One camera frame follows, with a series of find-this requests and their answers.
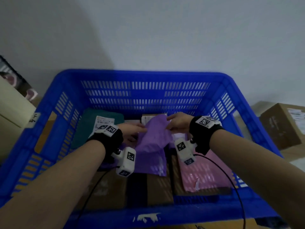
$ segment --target black wristband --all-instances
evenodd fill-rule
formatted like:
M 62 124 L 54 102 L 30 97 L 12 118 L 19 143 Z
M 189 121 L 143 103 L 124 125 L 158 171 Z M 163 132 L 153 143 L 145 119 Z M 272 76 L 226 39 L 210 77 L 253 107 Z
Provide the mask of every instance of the black wristband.
M 210 150 L 210 140 L 213 133 L 224 128 L 221 125 L 213 125 L 211 128 L 207 128 L 199 123 L 196 123 L 196 121 L 201 117 L 202 116 L 196 116 L 192 119 L 189 132 L 193 135 L 191 142 L 197 144 L 195 151 L 197 153 L 206 155 Z
M 117 129 L 111 137 L 105 135 L 104 133 L 94 133 L 86 142 L 90 140 L 97 140 L 104 145 L 106 150 L 104 162 L 112 164 L 114 162 L 114 158 L 111 157 L 111 154 L 118 150 L 124 139 L 122 131 Z

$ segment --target green package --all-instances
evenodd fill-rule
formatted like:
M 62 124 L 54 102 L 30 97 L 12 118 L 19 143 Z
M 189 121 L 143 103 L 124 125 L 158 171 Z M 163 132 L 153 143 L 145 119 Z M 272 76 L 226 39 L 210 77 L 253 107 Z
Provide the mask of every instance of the green package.
M 103 123 L 115 125 L 124 123 L 124 115 L 116 112 L 87 108 L 78 123 L 71 149 L 77 149 L 85 144 L 91 133 Z

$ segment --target black wire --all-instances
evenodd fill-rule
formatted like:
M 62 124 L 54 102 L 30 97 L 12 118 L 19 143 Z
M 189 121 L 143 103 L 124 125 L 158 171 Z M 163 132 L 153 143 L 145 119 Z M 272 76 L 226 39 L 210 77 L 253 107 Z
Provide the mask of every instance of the black wire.
M 83 207 L 82 207 L 82 209 L 81 209 L 81 211 L 80 211 L 80 213 L 79 213 L 79 215 L 78 215 L 78 218 L 76 219 L 76 224 L 78 223 L 78 220 L 80 219 L 80 217 L 83 215 L 83 213 L 84 213 L 84 211 L 85 211 L 85 208 L 86 208 L 86 206 L 87 206 L 87 204 L 88 204 L 88 202 L 89 202 L 89 199 L 90 199 L 91 195 L 93 194 L 93 192 L 94 192 L 95 188 L 97 187 L 97 185 L 100 183 L 100 181 L 102 180 L 102 178 L 103 178 L 109 171 L 111 171 L 111 170 L 114 169 L 114 168 L 119 168 L 119 166 L 116 166 L 116 167 L 113 167 L 113 168 L 107 170 L 107 171 L 99 178 L 99 180 L 96 182 L 96 184 L 95 184 L 95 186 L 93 187 L 93 189 L 91 190 L 91 192 L 90 192 L 90 194 L 89 194 L 89 196 L 88 196 L 88 198 L 87 198 L 85 204 L 83 205 Z
M 207 158 L 207 157 L 205 157 L 205 156 L 203 156 L 203 155 L 200 155 L 200 154 L 194 154 L 194 156 L 200 156 L 200 157 L 203 157 L 203 158 L 206 158 L 206 159 L 208 159 L 209 161 L 211 161 L 214 165 L 216 165 L 226 176 L 227 176 L 227 178 L 229 179 L 229 181 L 231 182 L 231 184 L 232 184 L 232 186 L 234 187 L 234 189 L 235 189 L 235 191 L 236 191 L 236 194 L 237 194 L 237 196 L 238 196 L 238 199 L 239 199 L 239 202 L 240 202 L 240 205 L 242 206 L 242 218 L 243 218 L 243 220 L 244 220 L 244 225 L 243 225 L 243 229 L 246 229 L 246 215 L 245 215 L 245 210 L 244 210 L 244 206 L 243 206 L 243 204 L 242 204 L 242 200 L 241 200 L 241 198 L 240 198 L 240 196 L 239 196 L 239 193 L 238 193 L 238 191 L 237 191 L 237 189 L 236 189 L 236 187 L 235 187 L 235 184 L 233 183 L 233 181 L 231 180 L 231 178 L 227 175 L 227 173 L 219 166 L 219 165 L 217 165 L 215 162 L 213 162 L 211 159 L 209 159 L 209 158 Z

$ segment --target white wall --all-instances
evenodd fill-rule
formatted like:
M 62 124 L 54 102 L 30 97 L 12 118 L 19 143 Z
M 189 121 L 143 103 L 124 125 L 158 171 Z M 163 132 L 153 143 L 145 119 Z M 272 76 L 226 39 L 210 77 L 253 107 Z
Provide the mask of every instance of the white wall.
M 0 52 L 38 92 L 67 68 L 220 71 L 305 105 L 305 0 L 2 0 Z

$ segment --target blue plastic basket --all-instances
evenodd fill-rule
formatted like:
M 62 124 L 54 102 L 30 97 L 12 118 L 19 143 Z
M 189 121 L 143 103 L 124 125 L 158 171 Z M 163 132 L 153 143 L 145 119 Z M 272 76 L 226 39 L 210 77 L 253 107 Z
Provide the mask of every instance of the blue plastic basket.
M 54 78 L 36 109 L 41 115 L 35 126 L 23 131 L 1 167 L 0 206 L 71 152 L 77 123 L 88 107 L 119 112 L 125 119 L 140 119 L 144 113 L 167 112 L 170 115 L 177 111 L 211 115 L 219 119 L 226 130 L 242 136 L 232 115 L 238 110 L 253 140 L 281 156 L 233 79 L 226 74 L 69 69 Z M 34 147 L 52 111 L 57 118 L 38 154 Z M 234 176 L 246 217 L 277 215 L 239 177 Z M 168 206 L 89 212 L 82 216 L 79 226 L 135 228 L 242 217 L 234 191 L 225 196 L 174 196 L 174 202 Z M 149 213 L 159 213 L 158 221 L 137 221 L 138 215 Z M 66 227 L 73 227 L 75 218 L 72 214 Z

